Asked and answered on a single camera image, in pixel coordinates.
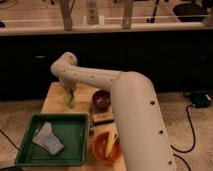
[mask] dark bowl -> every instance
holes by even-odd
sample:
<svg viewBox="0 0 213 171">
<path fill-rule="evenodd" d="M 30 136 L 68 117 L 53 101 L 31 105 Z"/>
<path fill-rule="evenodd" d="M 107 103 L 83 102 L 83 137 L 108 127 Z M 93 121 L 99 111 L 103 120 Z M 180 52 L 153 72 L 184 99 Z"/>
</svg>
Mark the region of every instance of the dark bowl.
<svg viewBox="0 0 213 171">
<path fill-rule="evenodd" d="M 93 94 L 92 102 L 97 109 L 107 110 L 111 105 L 110 93 L 104 90 L 98 90 Z"/>
</svg>

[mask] black stool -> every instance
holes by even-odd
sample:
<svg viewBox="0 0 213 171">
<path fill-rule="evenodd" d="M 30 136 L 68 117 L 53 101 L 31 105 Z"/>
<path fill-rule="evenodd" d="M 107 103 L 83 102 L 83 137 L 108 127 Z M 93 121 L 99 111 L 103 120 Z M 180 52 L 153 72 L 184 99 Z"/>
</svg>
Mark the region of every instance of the black stool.
<svg viewBox="0 0 213 171">
<path fill-rule="evenodd" d="M 6 27 L 2 21 L 0 21 L 0 27 Z"/>
<path fill-rule="evenodd" d="M 199 22 L 208 12 L 195 1 L 191 3 L 178 4 L 173 8 L 173 12 L 181 22 Z"/>
</svg>

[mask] floor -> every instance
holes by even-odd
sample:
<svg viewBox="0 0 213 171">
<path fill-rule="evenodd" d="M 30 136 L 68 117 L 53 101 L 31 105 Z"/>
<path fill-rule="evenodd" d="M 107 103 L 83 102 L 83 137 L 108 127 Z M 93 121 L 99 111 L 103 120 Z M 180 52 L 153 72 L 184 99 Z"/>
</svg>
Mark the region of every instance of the floor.
<svg viewBox="0 0 213 171">
<path fill-rule="evenodd" d="M 30 27 L 48 27 L 63 26 L 62 15 L 59 1 L 54 0 L 52 5 L 50 0 L 6 0 L 0 3 L 0 19 L 6 27 L 12 28 L 30 28 Z M 180 3 L 190 0 L 162 0 L 157 9 L 155 23 L 174 23 L 180 22 L 173 13 L 173 7 Z M 104 16 L 104 24 L 121 24 L 124 12 L 124 0 L 97 0 L 99 16 Z M 73 24 L 82 25 L 86 16 L 85 1 L 76 1 L 71 13 Z M 154 10 L 154 1 L 142 0 L 134 2 L 133 23 L 147 23 Z"/>
<path fill-rule="evenodd" d="M 172 145 L 180 150 L 186 150 L 192 145 L 192 133 L 187 120 L 185 108 L 191 104 L 183 97 L 182 92 L 158 93 L 158 100 L 163 119 Z M 41 111 L 44 100 L 1 101 L 0 129 L 19 146 L 26 126 L 32 114 Z M 213 106 L 208 108 L 190 108 L 190 116 L 194 125 L 197 144 L 188 154 L 175 154 L 183 157 L 192 171 L 213 170 Z M 17 150 L 0 135 L 0 163 L 14 159 Z M 187 171 L 184 163 L 175 158 L 177 171 Z"/>
</svg>

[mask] sponge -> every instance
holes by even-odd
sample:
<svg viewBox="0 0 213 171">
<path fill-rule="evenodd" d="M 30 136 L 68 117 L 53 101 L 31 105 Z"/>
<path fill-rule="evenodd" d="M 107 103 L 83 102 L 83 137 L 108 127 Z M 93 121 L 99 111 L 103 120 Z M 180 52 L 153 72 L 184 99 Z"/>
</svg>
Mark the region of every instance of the sponge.
<svg viewBox="0 0 213 171">
<path fill-rule="evenodd" d="M 46 149 L 52 155 L 58 154 L 64 148 L 64 145 L 54 135 L 52 125 L 49 122 L 44 123 L 32 141 Z"/>
</svg>

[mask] cabinet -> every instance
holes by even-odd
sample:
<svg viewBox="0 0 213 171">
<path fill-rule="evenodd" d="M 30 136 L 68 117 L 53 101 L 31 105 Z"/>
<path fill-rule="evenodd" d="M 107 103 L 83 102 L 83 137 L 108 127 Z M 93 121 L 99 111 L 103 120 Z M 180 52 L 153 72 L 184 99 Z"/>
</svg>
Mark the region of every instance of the cabinet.
<svg viewBox="0 0 213 171">
<path fill-rule="evenodd" d="M 213 30 L 0 37 L 0 98 L 45 97 L 51 64 L 65 51 L 79 66 L 137 71 L 157 91 L 212 89 Z"/>
</svg>

